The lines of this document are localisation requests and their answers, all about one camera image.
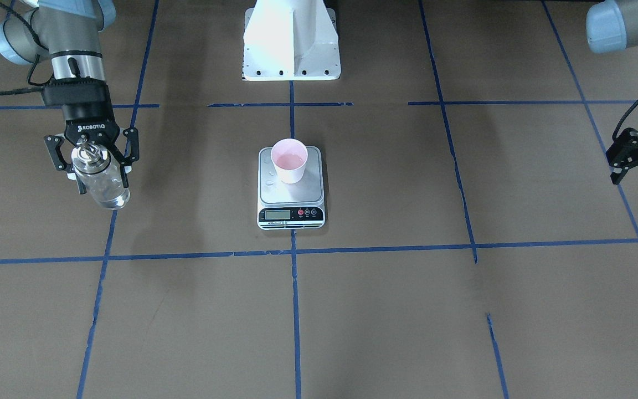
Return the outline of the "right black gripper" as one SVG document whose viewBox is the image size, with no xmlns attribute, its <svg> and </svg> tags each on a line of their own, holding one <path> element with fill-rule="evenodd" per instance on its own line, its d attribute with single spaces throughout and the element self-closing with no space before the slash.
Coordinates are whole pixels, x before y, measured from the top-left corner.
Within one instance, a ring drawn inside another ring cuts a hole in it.
<svg viewBox="0 0 638 399">
<path fill-rule="evenodd" d="M 66 123 L 64 135 L 46 135 L 44 141 L 53 166 L 76 182 L 79 194 L 87 193 L 86 185 L 76 174 L 73 163 L 66 161 L 61 148 L 66 139 L 78 146 L 82 136 L 88 142 L 102 145 L 111 152 L 120 165 L 122 186 L 129 188 L 127 175 L 131 172 L 132 164 L 140 159 L 139 130 L 129 127 L 122 131 L 128 147 L 125 156 L 116 146 L 121 131 L 114 116 L 108 84 L 93 78 L 53 79 L 43 86 L 42 99 L 46 106 L 59 106 L 63 111 Z"/>
</svg>

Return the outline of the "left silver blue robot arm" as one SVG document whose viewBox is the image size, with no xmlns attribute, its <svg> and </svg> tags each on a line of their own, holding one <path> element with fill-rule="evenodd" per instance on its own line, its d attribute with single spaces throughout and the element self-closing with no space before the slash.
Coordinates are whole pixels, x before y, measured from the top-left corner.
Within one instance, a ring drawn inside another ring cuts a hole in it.
<svg viewBox="0 0 638 399">
<path fill-rule="evenodd" d="M 593 53 L 638 46 L 638 1 L 604 1 L 589 8 L 586 38 Z"/>
</svg>

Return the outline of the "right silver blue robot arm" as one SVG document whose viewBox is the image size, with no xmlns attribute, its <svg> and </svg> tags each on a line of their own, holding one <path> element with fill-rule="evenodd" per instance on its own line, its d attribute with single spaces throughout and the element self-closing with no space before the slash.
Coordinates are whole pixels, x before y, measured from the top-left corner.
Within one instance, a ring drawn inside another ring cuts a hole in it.
<svg viewBox="0 0 638 399">
<path fill-rule="evenodd" d="M 22 16 L 0 23 L 0 55 L 17 65 L 48 60 L 53 77 L 38 86 L 48 107 L 60 107 L 65 127 L 45 144 L 65 172 L 101 207 L 129 201 L 127 174 L 139 159 L 135 128 L 116 123 L 99 33 L 116 19 L 112 1 L 31 1 Z"/>
</svg>

